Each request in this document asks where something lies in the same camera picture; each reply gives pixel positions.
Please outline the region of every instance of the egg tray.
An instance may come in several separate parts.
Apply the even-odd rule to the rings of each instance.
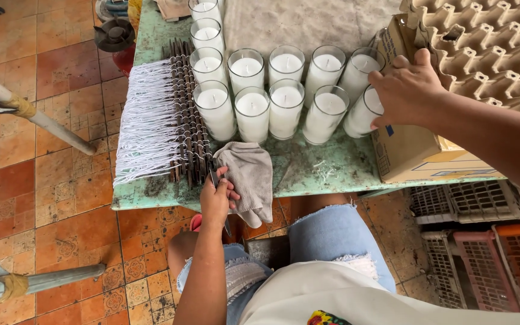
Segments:
[[[403,0],[401,11],[447,90],[520,112],[519,0]]]

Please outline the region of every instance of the glass candle jar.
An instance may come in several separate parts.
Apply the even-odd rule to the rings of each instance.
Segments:
[[[368,75],[372,71],[384,68],[386,60],[375,48],[357,48],[344,68],[344,74],[338,84],[350,97],[350,103],[356,103],[358,97],[368,87]]]
[[[270,98],[262,88],[246,87],[236,95],[236,120],[244,142],[263,143],[268,137]]]
[[[218,0],[189,0],[190,14],[192,19],[212,18],[222,26],[222,16],[220,14],[220,4]]]
[[[344,119],[344,131],[351,138],[362,138],[372,131],[372,121],[382,114],[384,107],[380,103],[379,95],[376,89],[369,85]]]
[[[225,142],[236,133],[236,123],[228,88],[216,80],[199,83],[194,88],[193,99],[210,135]]]
[[[202,18],[194,21],[190,26],[192,43],[196,48],[215,48],[224,53],[224,38],[220,23],[212,18]]]
[[[296,132],[304,104],[304,86],[293,79],[282,79],[270,87],[270,123],[272,137],[290,139]]]
[[[215,48],[199,48],[190,55],[193,76],[198,83],[216,80],[228,86],[222,54]]]
[[[305,83],[307,107],[312,105],[314,94],[321,86],[336,85],[345,63],[346,55],[336,46],[322,45],[314,50]]]
[[[323,85],[314,94],[314,101],[302,128],[304,138],[311,144],[323,144],[334,133],[344,117],[350,97],[337,85]]]
[[[292,45],[280,45],[272,50],[268,58],[269,84],[281,79],[300,81],[304,70],[304,53]]]
[[[237,94],[246,87],[264,88],[264,58],[252,48],[241,48],[227,59],[232,90]]]

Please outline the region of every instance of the white wax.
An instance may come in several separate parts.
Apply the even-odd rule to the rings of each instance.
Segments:
[[[262,94],[251,92],[236,102],[238,131],[244,142],[261,144],[268,137],[268,101]]]
[[[306,140],[311,144],[323,144],[328,141],[342,120],[344,114],[341,113],[344,110],[346,105],[338,95],[325,92],[316,96],[302,129]]]
[[[357,102],[350,109],[348,116],[344,119],[344,131],[349,137],[361,138],[372,131],[370,123],[379,115],[372,113],[366,105],[375,113],[384,113],[384,107],[380,103],[376,90],[373,88],[368,89],[364,95],[358,98]]]
[[[194,37],[192,37],[192,42],[196,49],[215,48],[221,54],[224,53],[224,39],[222,34],[213,27],[204,27],[198,30]]]
[[[216,80],[228,86],[226,73],[224,67],[220,65],[222,62],[215,57],[201,58],[192,67],[193,76],[198,83],[203,83],[206,80]]]
[[[293,79],[300,81],[302,77],[302,61],[294,54],[281,54],[272,58],[268,77],[270,86],[281,79]]]
[[[302,95],[300,95],[298,89],[292,86],[285,86],[276,89],[272,93],[271,101],[270,133],[275,138],[281,140],[293,137],[298,121],[300,121],[300,112],[303,104]]]
[[[210,135],[214,139],[227,141],[234,135],[236,124],[232,102],[228,99],[228,94],[225,91],[220,89],[205,90],[196,98],[196,105]]]
[[[341,67],[342,63],[331,54],[322,54],[312,60],[305,85],[306,100],[304,103],[307,107],[312,105],[314,94],[321,86],[336,85],[342,74]]]
[[[219,5],[213,4],[211,2],[200,2],[190,10],[190,13],[192,14],[192,18],[194,20],[212,18],[216,19],[218,23],[220,23],[220,26],[222,26],[222,16],[220,15],[219,7]]]
[[[372,71],[379,71],[380,64],[364,54],[354,55],[351,61],[352,63],[347,64],[344,68],[339,87],[348,93],[350,103],[354,104],[369,85],[368,74]]]
[[[264,89],[264,67],[253,58],[241,58],[230,67],[234,95],[246,87]]]

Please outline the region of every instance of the gray cloth rag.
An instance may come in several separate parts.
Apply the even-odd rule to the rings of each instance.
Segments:
[[[257,143],[229,142],[216,151],[218,167],[227,166],[224,176],[240,194],[237,213],[252,228],[272,222],[272,160]]]

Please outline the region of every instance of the mop head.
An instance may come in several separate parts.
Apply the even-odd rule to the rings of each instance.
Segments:
[[[180,159],[169,60],[133,67],[121,116],[113,185],[169,174]]]

